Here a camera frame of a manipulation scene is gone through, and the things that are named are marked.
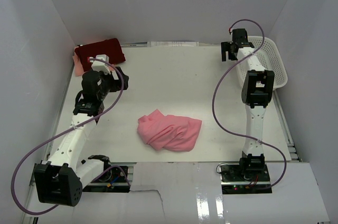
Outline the white perforated plastic basket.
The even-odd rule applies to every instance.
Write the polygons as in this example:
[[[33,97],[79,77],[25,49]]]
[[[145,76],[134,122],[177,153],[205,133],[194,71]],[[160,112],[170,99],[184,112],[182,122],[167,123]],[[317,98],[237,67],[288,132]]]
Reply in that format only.
[[[247,71],[258,71],[263,68],[273,71],[275,74],[273,90],[281,88],[287,83],[288,76],[283,61],[276,44],[269,38],[265,38],[262,47],[254,55],[246,58],[236,66],[240,87],[243,86]]]

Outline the pink t-shirt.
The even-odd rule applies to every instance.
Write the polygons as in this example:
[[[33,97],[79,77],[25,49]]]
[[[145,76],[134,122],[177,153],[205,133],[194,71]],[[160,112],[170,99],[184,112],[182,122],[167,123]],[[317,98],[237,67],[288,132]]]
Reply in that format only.
[[[195,118],[163,115],[155,110],[138,119],[137,133],[154,150],[189,152],[194,149],[202,121]]]

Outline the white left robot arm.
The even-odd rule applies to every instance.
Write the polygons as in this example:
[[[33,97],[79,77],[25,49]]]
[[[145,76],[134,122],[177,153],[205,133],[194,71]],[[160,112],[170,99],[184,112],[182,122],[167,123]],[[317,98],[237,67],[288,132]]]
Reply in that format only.
[[[66,133],[57,150],[46,163],[34,169],[37,196],[41,203],[76,206],[82,189],[91,181],[107,181],[111,177],[109,158],[90,156],[78,163],[85,143],[104,112],[104,99],[110,92],[126,90],[129,77],[121,67],[116,76],[105,71],[90,70],[83,74],[75,98],[70,132]]]

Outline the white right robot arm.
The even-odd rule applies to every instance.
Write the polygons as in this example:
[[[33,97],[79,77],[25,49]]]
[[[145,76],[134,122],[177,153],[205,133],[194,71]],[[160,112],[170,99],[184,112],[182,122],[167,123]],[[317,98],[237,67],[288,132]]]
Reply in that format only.
[[[275,74],[264,67],[253,54],[255,46],[249,42],[245,29],[229,31],[232,40],[221,43],[222,59],[240,60],[246,76],[241,99],[246,109],[246,141],[239,161],[238,173],[245,181],[257,179],[264,172],[265,157],[262,147],[263,123],[266,108],[272,99]]]

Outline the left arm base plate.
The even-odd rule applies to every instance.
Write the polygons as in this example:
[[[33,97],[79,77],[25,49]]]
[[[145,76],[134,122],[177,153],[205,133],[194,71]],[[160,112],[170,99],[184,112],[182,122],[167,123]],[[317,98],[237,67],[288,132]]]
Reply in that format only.
[[[109,170],[104,176],[87,185],[83,192],[97,192],[97,193],[128,193],[133,180],[133,166],[121,165],[124,173],[118,168],[114,167]]]

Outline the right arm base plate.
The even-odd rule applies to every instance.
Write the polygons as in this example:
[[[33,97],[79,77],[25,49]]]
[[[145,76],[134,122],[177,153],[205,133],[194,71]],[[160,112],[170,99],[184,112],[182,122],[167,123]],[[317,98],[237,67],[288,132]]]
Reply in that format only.
[[[272,193],[266,165],[262,171],[242,174],[239,164],[220,163],[215,171],[220,175],[223,195]]]

